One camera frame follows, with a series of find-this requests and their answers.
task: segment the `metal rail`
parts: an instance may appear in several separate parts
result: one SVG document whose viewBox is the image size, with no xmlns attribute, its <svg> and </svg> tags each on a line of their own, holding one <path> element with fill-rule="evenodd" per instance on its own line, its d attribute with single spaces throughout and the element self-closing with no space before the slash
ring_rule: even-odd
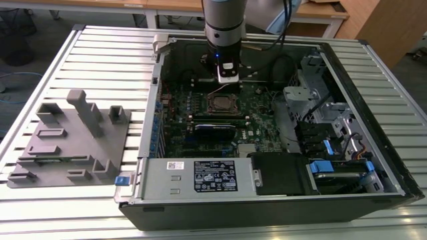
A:
<svg viewBox="0 0 427 240">
<path fill-rule="evenodd" d="M 140 132 L 154 61 L 156 33 L 201 36 L 174 31 L 86 26 L 73 31 L 0 146 L 0 239 L 310 239 L 363 238 L 420 240 L 427 236 L 427 199 L 397 209 L 380 210 L 345 223 L 212 229 L 138 231 L 113 201 L 116 186 L 10 189 L 5 181 L 37 125 L 40 103 L 70 107 L 64 93 L 84 89 L 101 109 L 121 105 L 132 110 L 121 171 L 137 164 Z M 249 38 L 272 39 L 268 35 Z M 369 47 L 356 40 L 288 37 L 329 43 L 389 141 L 427 194 L 427 119 L 408 93 Z"/>
</svg>

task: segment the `black plastic cover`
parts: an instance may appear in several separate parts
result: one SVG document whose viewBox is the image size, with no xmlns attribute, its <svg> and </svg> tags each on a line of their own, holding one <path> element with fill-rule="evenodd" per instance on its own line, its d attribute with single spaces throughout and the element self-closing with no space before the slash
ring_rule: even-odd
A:
<svg viewBox="0 0 427 240">
<path fill-rule="evenodd" d="M 256 194 L 304 196 L 316 195 L 313 191 L 306 164 L 309 160 L 298 153 L 253 152 L 248 155 L 253 170 L 258 170 L 261 186 Z"/>
</svg>

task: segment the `desk leg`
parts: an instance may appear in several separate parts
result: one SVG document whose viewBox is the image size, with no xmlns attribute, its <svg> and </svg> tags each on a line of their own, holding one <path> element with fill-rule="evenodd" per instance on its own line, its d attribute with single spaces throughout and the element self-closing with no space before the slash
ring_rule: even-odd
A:
<svg viewBox="0 0 427 240">
<path fill-rule="evenodd" d="M 58 20 L 61 18 L 60 11 L 49 10 L 48 12 L 50 13 L 53 20 Z"/>
<path fill-rule="evenodd" d="M 341 26 L 341 24 L 343 24 L 343 19 L 340 19 L 340 18 L 337 18 L 337 19 L 333 19 L 332 21 L 331 21 L 331 23 L 329 23 L 329 25 L 327 26 L 327 28 L 325 28 L 325 31 L 324 31 L 324 33 L 323 33 L 323 38 L 325 38 L 325 39 L 332 39 L 332 38 L 335 38 L 335 35 L 336 35 L 336 33 L 337 33 L 337 31 L 339 31 L 339 29 L 340 29 L 340 26 Z"/>
<path fill-rule="evenodd" d="M 157 12 L 153 9 L 145 9 L 145 16 L 146 16 L 146 25 L 149 29 L 157 29 Z"/>
<path fill-rule="evenodd" d="M 172 16 L 166 15 L 166 24 L 173 24 Z"/>
</svg>

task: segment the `floor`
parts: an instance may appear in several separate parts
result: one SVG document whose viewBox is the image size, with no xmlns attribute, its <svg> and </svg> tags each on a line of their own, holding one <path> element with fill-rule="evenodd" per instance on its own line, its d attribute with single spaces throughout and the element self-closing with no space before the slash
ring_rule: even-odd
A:
<svg viewBox="0 0 427 240">
<path fill-rule="evenodd" d="M 37 32 L 26 38 L 30 48 L 34 51 L 36 59 L 32 63 L 21 67 L 10 67 L 0 60 L 0 76 L 12 72 L 36 72 L 42 74 L 56 56 L 56 53 L 65 41 L 74 24 L 134 27 L 134 21 L 130 14 L 118 13 L 88 13 L 88 12 L 60 12 L 60 20 L 52 20 L 46 10 L 33 10 L 32 16 Z M 182 30 L 202 30 L 204 23 L 196 18 L 180 17 L 173 19 L 174 24 L 168 24 L 164 17 L 160 17 L 160 27 Z M 146 25 L 144 17 L 137 17 L 136 22 L 140 27 Z M 248 28 L 249 33 L 260 33 L 257 29 Z M 411 60 L 405 56 L 392 69 L 392 72 L 400 80 L 403 86 L 427 111 L 427 65 Z M 6 86 L 6 91 L 0 93 L 0 100 L 9 102 L 21 102 L 28 99 L 38 83 L 40 78 L 34 75 L 10 75 L 0 78 Z M 8 131 L 24 104 L 9 104 L 0 102 L 0 141 Z"/>
</svg>

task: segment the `green circuit board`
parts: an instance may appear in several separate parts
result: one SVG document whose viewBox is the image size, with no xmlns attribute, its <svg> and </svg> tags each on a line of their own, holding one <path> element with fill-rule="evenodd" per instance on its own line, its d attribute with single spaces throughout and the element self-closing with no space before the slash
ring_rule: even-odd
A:
<svg viewBox="0 0 427 240">
<path fill-rule="evenodd" d="M 238 157 L 238 144 L 254 144 L 261 152 L 282 151 L 270 106 L 280 92 L 256 84 L 241 84 L 238 93 L 209 94 L 184 87 L 170 92 L 164 126 L 166 158 Z M 190 131 L 198 124 L 234 126 L 232 141 L 193 141 Z"/>
</svg>

